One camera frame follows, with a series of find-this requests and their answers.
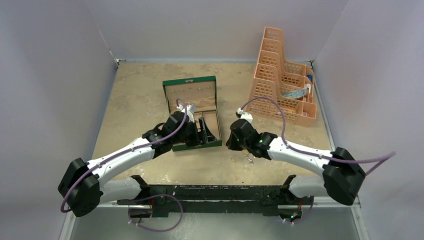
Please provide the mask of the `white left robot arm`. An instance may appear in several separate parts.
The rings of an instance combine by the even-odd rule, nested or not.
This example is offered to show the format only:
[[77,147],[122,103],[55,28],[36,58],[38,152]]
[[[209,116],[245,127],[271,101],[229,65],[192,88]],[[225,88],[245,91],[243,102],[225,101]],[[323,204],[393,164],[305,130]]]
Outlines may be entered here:
[[166,122],[157,124],[141,137],[106,156],[84,161],[73,160],[62,177],[58,191],[63,197],[60,211],[82,217],[98,205],[115,200],[146,203],[149,191],[141,186],[139,176],[126,180],[113,178],[122,172],[153,160],[170,151],[186,151],[222,145],[219,117],[216,110],[171,114]]

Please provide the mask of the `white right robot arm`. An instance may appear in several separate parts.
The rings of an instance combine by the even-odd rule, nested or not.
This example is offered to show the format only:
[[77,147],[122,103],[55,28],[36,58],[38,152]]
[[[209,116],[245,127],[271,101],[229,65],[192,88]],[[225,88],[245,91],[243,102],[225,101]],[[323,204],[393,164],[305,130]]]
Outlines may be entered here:
[[288,204],[303,197],[329,196],[340,204],[351,206],[366,177],[358,162],[344,148],[320,150],[283,141],[273,133],[258,133],[245,119],[230,125],[225,145],[233,151],[246,150],[256,158],[290,163],[314,173],[308,177],[297,175],[281,189],[280,196]]

